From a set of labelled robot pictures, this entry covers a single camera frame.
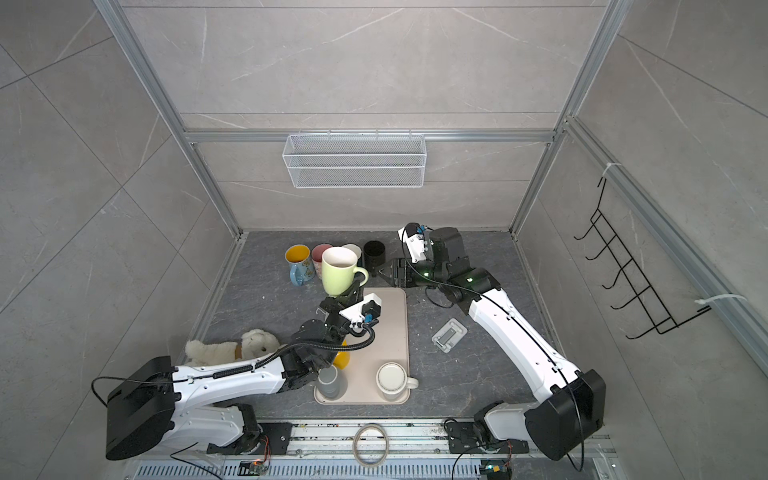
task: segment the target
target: light green mug handle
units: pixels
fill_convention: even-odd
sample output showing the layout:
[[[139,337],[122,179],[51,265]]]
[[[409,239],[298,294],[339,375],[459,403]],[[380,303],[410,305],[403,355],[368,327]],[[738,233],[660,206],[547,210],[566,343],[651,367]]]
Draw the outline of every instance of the light green mug handle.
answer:
[[[364,269],[364,268],[362,268],[362,267],[360,267],[360,266],[356,266],[356,267],[355,267],[355,268],[352,270],[352,277],[354,278],[354,276],[355,276],[355,273],[358,273],[358,272],[360,272],[360,273],[362,273],[363,275],[365,275],[365,276],[366,276],[366,279],[365,279],[365,280],[363,280],[363,281],[362,281],[362,283],[360,284],[360,286],[363,286],[363,285],[365,285],[365,284],[366,284],[366,282],[368,281],[368,270],[366,270],[366,269]]]

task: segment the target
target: blue mug handle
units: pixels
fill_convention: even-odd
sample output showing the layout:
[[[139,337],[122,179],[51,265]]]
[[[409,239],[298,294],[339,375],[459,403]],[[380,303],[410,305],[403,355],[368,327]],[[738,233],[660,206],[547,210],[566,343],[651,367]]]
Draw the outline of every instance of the blue mug handle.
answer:
[[[296,272],[297,272],[298,269],[299,269],[298,265],[291,265],[291,267],[290,267],[290,282],[293,285],[302,286],[304,284],[304,279],[301,278],[300,276],[299,277],[296,276]]]

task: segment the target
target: gray cup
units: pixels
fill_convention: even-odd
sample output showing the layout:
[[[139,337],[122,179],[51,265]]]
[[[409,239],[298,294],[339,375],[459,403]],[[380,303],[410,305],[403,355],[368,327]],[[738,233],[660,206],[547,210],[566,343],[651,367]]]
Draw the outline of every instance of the gray cup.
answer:
[[[317,373],[317,390],[328,400],[336,400],[346,392],[346,378],[335,365]]]

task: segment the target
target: light green mug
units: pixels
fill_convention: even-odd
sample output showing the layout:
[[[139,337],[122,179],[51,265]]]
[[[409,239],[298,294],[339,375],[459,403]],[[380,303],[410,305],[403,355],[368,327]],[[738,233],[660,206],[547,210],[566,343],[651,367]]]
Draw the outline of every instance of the light green mug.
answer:
[[[368,270],[357,266],[355,252],[344,247],[330,247],[323,252],[323,289],[330,296],[338,296],[344,293],[352,285],[355,273],[360,272],[368,281]]]

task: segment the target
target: blue mug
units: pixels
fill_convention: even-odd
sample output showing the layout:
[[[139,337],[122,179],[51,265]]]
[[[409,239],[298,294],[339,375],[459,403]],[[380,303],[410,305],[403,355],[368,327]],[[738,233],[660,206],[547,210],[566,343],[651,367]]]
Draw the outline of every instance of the blue mug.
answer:
[[[286,261],[290,263],[290,282],[302,286],[315,276],[310,248],[307,245],[294,245],[286,250]]]

